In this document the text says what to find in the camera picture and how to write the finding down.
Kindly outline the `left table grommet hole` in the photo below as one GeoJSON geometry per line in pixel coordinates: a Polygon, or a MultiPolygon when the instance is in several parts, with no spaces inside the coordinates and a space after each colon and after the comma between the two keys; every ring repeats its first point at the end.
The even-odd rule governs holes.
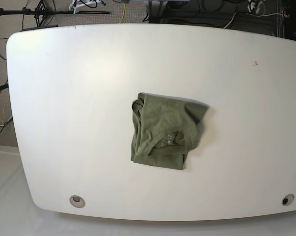
{"type": "Polygon", "coordinates": [[[80,196],[74,195],[71,196],[69,199],[69,202],[72,206],[76,207],[76,208],[83,208],[85,207],[85,201],[83,198],[81,198],[80,196]]]}

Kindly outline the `olive green T-shirt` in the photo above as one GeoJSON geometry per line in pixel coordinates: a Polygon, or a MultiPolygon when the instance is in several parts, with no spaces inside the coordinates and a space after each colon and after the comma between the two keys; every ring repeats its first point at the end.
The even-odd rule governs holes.
{"type": "Polygon", "coordinates": [[[200,142],[200,124],[208,108],[195,100],[138,94],[132,103],[131,160],[182,170],[188,153],[200,142]]]}

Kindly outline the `black tripod stand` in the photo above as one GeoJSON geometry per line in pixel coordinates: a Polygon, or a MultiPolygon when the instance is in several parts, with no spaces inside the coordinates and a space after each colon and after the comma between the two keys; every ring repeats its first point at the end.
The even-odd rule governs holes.
{"type": "Polygon", "coordinates": [[[74,11],[73,10],[69,10],[69,11],[49,10],[42,1],[38,3],[37,7],[34,10],[31,10],[30,8],[26,8],[26,7],[24,7],[22,10],[4,10],[3,8],[0,8],[0,16],[33,15],[36,21],[37,27],[41,27],[45,19],[49,16],[66,15],[66,14],[74,14],[74,11]]]}

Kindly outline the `right table grommet hole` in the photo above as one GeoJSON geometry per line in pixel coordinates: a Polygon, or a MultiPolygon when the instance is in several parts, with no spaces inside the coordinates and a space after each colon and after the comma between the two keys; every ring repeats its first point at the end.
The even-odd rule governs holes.
{"type": "Polygon", "coordinates": [[[282,205],[288,206],[294,201],[294,199],[295,199],[294,194],[288,194],[282,199],[282,205]]]}

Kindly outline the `table grommet hole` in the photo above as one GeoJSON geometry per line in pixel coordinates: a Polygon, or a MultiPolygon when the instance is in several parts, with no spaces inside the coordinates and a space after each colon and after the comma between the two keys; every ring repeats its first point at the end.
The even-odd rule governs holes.
{"type": "Polygon", "coordinates": [[[71,196],[69,199],[69,202],[72,206],[76,207],[76,208],[83,208],[85,207],[85,201],[83,198],[81,198],[80,196],[74,195],[71,196]]]}
{"type": "Polygon", "coordinates": [[[294,201],[294,199],[295,199],[294,194],[288,194],[282,199],[282,205],[288,206],[294,201]]]}

